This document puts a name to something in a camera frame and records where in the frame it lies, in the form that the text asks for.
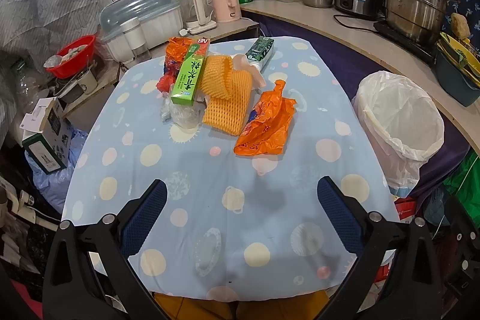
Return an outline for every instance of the transparent lid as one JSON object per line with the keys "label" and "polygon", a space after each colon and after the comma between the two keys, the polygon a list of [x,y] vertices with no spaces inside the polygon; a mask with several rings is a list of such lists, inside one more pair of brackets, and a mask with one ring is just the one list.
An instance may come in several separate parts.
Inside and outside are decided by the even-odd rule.
{"label": "transparent lid", "polygon": [[134,17],[140,22],[155,18],[179,7],[178,0],[117,0],[100,13],[103,41],[122,34],[120,25]]}

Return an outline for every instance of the purple cloth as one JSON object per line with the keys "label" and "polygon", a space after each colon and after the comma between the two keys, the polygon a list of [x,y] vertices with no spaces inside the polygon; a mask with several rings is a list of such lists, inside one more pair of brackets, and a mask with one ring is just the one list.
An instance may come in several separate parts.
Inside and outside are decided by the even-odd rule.
{"label": "purple cloth", "polygon": [[[309,41],[350,100],[357,94],[358,86],[364,77],[373,72],[387,71],[353,49],[308,29],[246,11],[242,11],[242,16],[257,21],[267,37],[294,36]],[[444,115],[442,118],[445,124],[443,146],[421,167],[420,180],[410,193],[411,197],[417,199],[418,207],[456,169],[470,149],[460,131]]]}

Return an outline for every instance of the white trash bag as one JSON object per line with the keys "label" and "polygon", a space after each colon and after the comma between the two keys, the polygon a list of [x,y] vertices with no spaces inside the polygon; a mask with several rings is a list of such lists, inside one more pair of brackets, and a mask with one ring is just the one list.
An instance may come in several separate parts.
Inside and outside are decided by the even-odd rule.
{"label": "white trash bag", "polygon": [[409,78],[386,71],[364,78],[352,103],[390,192],[408,196],[420,167],[443,145],[443,119],[435,104]]}

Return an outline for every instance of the blue plastic bag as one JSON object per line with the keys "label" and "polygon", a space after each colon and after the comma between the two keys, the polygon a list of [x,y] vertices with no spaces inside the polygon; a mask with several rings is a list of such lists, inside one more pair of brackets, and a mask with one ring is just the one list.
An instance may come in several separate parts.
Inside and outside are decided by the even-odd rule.
{"label": "blue plastic bag", "polygon": [[38,164],[35,163],[35,160],[25,151],[25,158],[33,171],[35,187],[46,201],[60,214],[63,212],[68,186],[70,185],[71,177],[74,174],[73,171],[87,137],[88,133],[74,128],[71,134],[70,151],[68,152],[68,166],[52,174],[45,174]]}

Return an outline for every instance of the metal screw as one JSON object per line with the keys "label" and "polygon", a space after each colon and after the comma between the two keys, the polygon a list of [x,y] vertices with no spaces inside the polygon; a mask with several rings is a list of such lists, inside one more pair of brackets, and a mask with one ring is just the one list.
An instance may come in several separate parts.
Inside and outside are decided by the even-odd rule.
{"label": "metal screw", "polygon": [[69,226],[70,226],[70,221],[68,220],[63,220],[59,225],[60,229],[67,229]]}
{"label": "metal screw", "polygon": [[102,218],[102,223],[104,224],[112,224],[115,221],[115,216],[113,214],[106,214]]}
{"label": "metal screw", "polygon": [[425,225],[425,220],[422,219],[422,217],[417,217],[417,218],[415,219],[415,224],[416,224],[417,226],[424,226],[424,225]]}
{"label": "metal screw", "polygon": [[370,213],[368,217],[375,223],[377,223],[378,221],[381,221],[382,219],[382,215],[376,211],[373,211],[372,213]]}

